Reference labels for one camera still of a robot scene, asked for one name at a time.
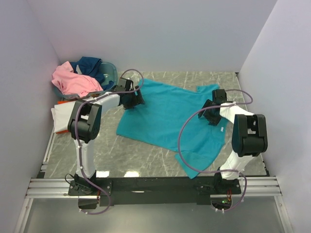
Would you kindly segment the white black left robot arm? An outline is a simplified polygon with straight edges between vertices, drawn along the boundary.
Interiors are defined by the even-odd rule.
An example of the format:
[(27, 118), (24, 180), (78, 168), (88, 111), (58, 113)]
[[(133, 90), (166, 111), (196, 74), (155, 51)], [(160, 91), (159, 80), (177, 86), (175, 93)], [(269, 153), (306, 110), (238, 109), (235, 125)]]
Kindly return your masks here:
[(108, 110), (123, 106), (124, 109), (133, 109), (144, 104), (140, 85), (134, 86), (130, 79), (120, 78), (119, 83), (102, 95), (88, 100), (77, 100), (74, 104), (68, 122), (68, 131), (76, 146), (78, 177), (85, 178), (80, 183), (80, 189), (86, 195), (96, 192), (97, 183), (91, 177), (96, 173), (93, 153), (94, 142), (101, 126), (101, 117)]

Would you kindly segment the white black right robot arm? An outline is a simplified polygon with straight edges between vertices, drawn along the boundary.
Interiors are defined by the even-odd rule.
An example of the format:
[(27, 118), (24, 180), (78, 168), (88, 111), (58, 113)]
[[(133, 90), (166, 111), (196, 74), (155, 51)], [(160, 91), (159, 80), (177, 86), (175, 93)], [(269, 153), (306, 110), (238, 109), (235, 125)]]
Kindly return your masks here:
[(223, 118), (233, 124), (232, 152), (219, 168), (221, 177), (213, 182), (214, 190), (223, 194), (230, 188), (229, 180), (237, 179), (249, 162), (267, 150), (266, 118), (229, 101), (224, 89), (213, 90), (212, 99), (208, 99), (202, 108), (204, 111), (198, 117), (204, 117), (209, 125), (217, 126)]

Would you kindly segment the teal t shirt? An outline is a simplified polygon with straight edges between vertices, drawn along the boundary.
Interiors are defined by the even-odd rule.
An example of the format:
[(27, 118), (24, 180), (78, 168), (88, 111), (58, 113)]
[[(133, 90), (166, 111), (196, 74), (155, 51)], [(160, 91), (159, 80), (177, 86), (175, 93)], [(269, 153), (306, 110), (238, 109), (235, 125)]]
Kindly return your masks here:
[(182, 133), (182, 154), (176, 154), (175, 158), (193, 179), (214, 162), (225, 144), (226, 119), (212, 126), (203, 117), (191, 117), (218, 88), (217, 84), (211, 84), (190, 91), (145, 80), (141, 88), (145, 104), (126, 110), (116, 133), (175, 152), (179, 133)]

